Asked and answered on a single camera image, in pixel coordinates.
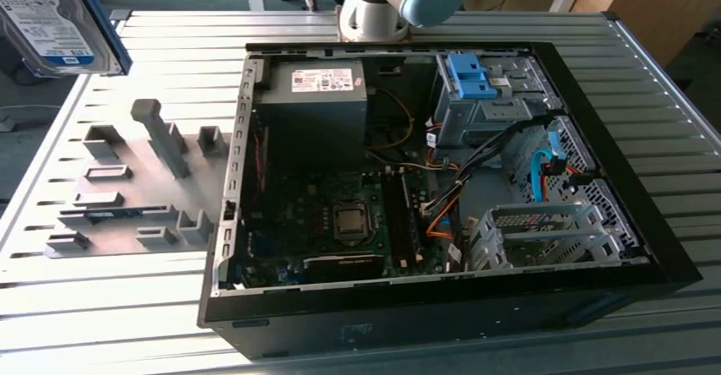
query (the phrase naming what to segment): orange wire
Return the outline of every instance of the orange wire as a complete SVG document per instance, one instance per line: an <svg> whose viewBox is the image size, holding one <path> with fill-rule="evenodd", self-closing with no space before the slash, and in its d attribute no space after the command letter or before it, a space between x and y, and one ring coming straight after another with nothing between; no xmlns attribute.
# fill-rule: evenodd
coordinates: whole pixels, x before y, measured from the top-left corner
<svg viewBox="0 0 721 375"><path fill-rule="evenodd" d="M546 179L544 179L544 175L540 174L540 200L544 202L548 200L548 198L546 197Z"/></svg>
<svg viewBox="0 0 721 375"><path fill-rule="evenodd" d="M443 214L446 214L447 210L450 209L450 206L453 206L453 204L455 203L455 200L458 200L458 197L461 196L461 193L458 193L449 201L447 201L447 204L446 204L446 207L442 208L441 212L438 213L438 215L435 216L435 218L433 219L433 222L430 223L430 225L427 226L427 229L426 229L426 236L431 236L433 234L431 233L438 233L437 231L433 231L433 228L435 227L435 225L438 224L438 222L441 221L441 218L443 216Z"/></svg>
<svg viewBox="0 0 721 375"><path fill-rule="evenodd" d="M430 160L430 154L431 153L433 153L433 149L430 147L427 147L426 164L427 164L427 166L431 166L431 167L441 167L442 164L434 164L433 161ZM454 162L447 163L447 165L450 166L451 170L457 170L459 168L458 165Z"/></svg>
<svg viewBox="0 0 721 375"><path fill-rule="evenodd" d="M450 233L445 233L442 231L431 231L430 233L427 233L427 236L449 238L450 240L453 240L453 236L450 235Z"/></svg>

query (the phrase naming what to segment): metal workbench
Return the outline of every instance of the metal workbench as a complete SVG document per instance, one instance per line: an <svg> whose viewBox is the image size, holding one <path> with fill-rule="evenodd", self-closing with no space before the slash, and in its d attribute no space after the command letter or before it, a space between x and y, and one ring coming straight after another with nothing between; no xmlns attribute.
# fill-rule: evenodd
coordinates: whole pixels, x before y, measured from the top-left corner
<svg viewBox="0 0 721 375"><path fill-rule="evenodd" d="M89 123L127 117L145 96L181 133L210 119L227 132L245 43L333 41L334 18L135 12L118 27L133 71L77 79L0 223L0 373L721 373L721 139L619 23L463 13L414 38L556 44L703 281L582 329L251 364L195 326L202 252L50 260L43 241L86 164Z"/></svg>

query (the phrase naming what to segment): floor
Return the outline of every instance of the floor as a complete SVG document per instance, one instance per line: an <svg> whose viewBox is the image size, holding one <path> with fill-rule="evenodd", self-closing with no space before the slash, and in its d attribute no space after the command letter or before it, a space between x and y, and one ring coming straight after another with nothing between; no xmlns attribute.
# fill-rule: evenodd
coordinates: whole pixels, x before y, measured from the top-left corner
<svg viewBox="0 0 721 375"><path fill-rule="evenodd" d="M247 10L246 0L101 0L107 11L115 8L141 10ZM267 10L302 10L301 0L265 0ZM333 0L318 0L321 10L330 10ZM7 58L0 47L0 58ZM721 126L721 48L694 38L666 70L684 81L688 99L711 124ZM0 133L0 214L14 192L39 142L73 84L71 78L50 80L35 86L17 86L0 73L0 111L11 117L17 127Z"/></svg>

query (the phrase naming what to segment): white label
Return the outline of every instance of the white label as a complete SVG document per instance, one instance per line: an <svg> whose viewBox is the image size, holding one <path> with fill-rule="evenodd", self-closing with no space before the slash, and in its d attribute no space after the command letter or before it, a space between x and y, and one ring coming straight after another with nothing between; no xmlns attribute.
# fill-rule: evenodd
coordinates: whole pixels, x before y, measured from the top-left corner
<svg viewBox="0 0 721 375"><path fill-rule="evenodd" d="M89 217L114 217L111 212L97 212L97 213L89 213Z"/></svg>
<svg viewBox="0 0 721 375"><path fill-rule="evenodd" d="M353 90L350 68L298 69L293 72L293 92Z"/></svg>
<svg viewBox="0 0 721 375"><path fill-rule="evenodd" d="M435 148L435 135L433 133L426 133L426 144L431 149Z"/></svg>
<svg viewBox="0 0 721 375"><path fill-rule="evenodd" d="M91 50L77 27L57 13L58 0L0 0L0 8L41 57L57 64L87 64Z"/></svg>
<svg viewBox="0 0 721 375"><path fill-rule="evenodd" d="M476 223L478 223L478 219L469 216L467 220L465 221L465 226L462 226L462 234L465 236L470 236L470 233L475 229Z"/></svg>
<svg viewBox="0 0 721 375"><path fill-rule="evenodd" d="M491 82L491 85L495 85L495 86L510 86L510 83L507 82L507 78L506 77L500 77L500 78L488 78L488 81Z"/></svg>
<svg viewBox="0 0 721 375"><path fill-rule="evenodd" d="M461 250L453 243L447 246L447 255L455 260L457 263L461 262Z"/></svg>

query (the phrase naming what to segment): wire bundle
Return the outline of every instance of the wire bundle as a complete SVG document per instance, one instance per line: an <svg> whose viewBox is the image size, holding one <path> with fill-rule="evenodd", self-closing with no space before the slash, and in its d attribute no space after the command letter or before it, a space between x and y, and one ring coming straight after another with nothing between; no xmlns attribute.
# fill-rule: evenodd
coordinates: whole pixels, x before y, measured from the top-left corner
<svg viewBox="0 0 721 375"><path fill-rule="evenodd" d="M550 167L550 164L543 165L543 168L548 168L548 167ZM574 166L564 166L564 172L567 172L571 175L583 173L582 170L579 170ZM548 197L547 197L547 191L548 191L547 180L548 180L548 178L542 173L542 169L540 169L540 200L538 202L547 202L548 201Z"/></svg>
<svg viewBox="0 0 721 375"><path fill-rule="evenodd" d="M441 212L435 215L431 224L427 226L426 235L427 236L439 236L445 238L454 238L453 233L446 233L442 231L435 231L435 226L441 221L442 216L453 207L453 204L457 202L461 191L465 186L465 183L470 179L470 175L475 168L478 168L488 159L499 154L500 150L506 147L507 142L512 136L526 128L532 126L539 126L548 123L551 116L539 116L534 117L530 120L523 120L520 122L510 125L502 132L496 133L490 137L484 143L482 143L470 153L470 156L466 158L465 162L458 166L455 175L453 177L453 184L450 188L435 198L433 199L423 207L423 211L434 209L443 201L446 205L442 208Z"/></svg>

